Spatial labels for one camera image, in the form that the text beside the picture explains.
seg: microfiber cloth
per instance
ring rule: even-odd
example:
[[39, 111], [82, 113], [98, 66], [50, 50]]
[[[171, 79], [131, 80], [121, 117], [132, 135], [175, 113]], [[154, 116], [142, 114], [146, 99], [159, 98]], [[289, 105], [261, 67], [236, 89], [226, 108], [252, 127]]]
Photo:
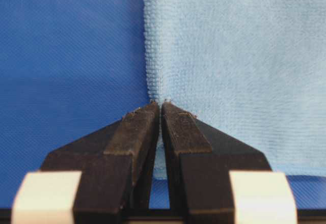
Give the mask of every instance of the microfiber cloth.
[[[147, 84], [263, 151], [326, 176], [326, 0], [144, 0]], [[162, 143], [155, 177], [164, 178]]]

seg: blue background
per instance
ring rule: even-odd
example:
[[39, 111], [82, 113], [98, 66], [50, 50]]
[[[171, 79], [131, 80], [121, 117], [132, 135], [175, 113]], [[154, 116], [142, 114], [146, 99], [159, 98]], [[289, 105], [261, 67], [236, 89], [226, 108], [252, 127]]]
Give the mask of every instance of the blue background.
[[[148, 103], [143, 0], [0, 0], [0, 208], [46, 154]], [[326, 178], [288, 177], [299, 208]], [[154, 180], [152, 208], [168, 208]]]

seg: blue mesh fabric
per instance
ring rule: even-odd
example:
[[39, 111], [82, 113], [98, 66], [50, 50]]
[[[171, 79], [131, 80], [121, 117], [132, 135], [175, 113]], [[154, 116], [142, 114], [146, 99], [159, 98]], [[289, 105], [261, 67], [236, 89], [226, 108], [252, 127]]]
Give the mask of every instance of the blue mesh fabric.
[[[298, 209], [326, 209], [326, 177], [287, 176]], [[154, 180], [150, 208], [169, 208], [167, 180]]]
[[143, 0], [0, 0], [0, 208], [61, 145], [148, 103]]

